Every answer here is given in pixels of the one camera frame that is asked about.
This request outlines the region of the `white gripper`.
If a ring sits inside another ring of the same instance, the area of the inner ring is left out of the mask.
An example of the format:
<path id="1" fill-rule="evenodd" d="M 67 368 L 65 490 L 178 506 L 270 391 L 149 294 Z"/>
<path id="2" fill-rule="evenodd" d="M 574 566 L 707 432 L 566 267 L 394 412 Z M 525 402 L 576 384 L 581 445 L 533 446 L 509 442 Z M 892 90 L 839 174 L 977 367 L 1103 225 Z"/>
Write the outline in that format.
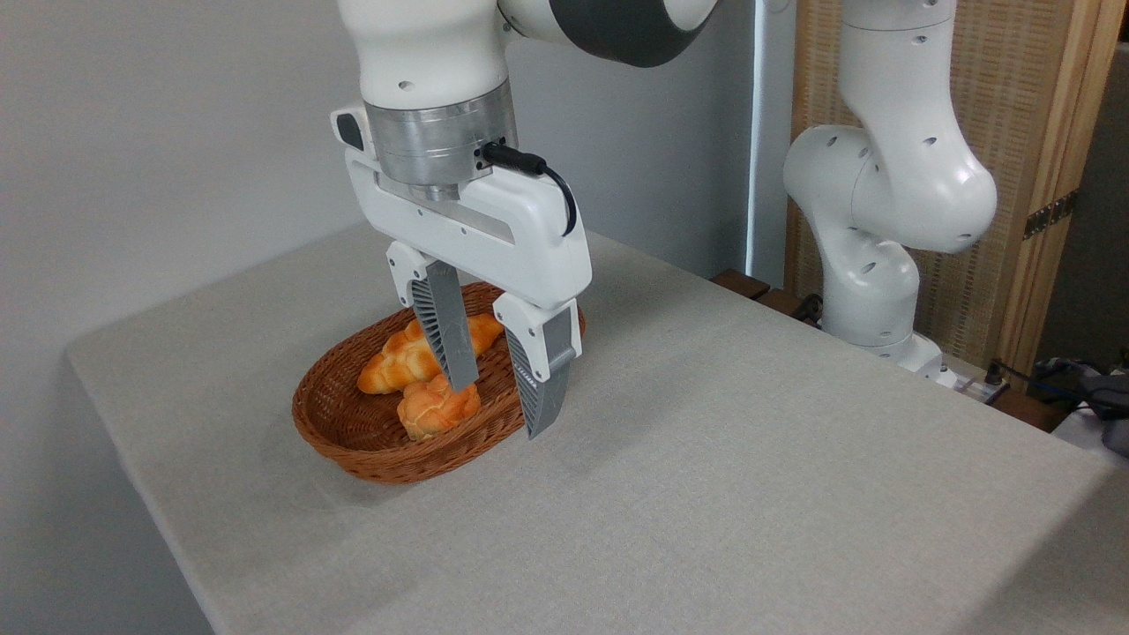
<path id="1" fill-rule="evenodd" d="M 338 108 L 331 122 L 347 146 L 364 217 L 396 240 L 386 256 L 400 304 L 415 311 L 450 388 L 460 392 L 479 377 L 460 269 L 509 292 L 493 302 L 495 318 L 505 327 L 528 436 L 546 430 L 564 405 L 570 364 L 583 354 L 572 298 L 592 280 L 583 221 L 564 232 L 569 212 L 560 186 L 493 168 L 460 186 L 456 200 L 430 201 L 380 168 L 362 108 Z"/>

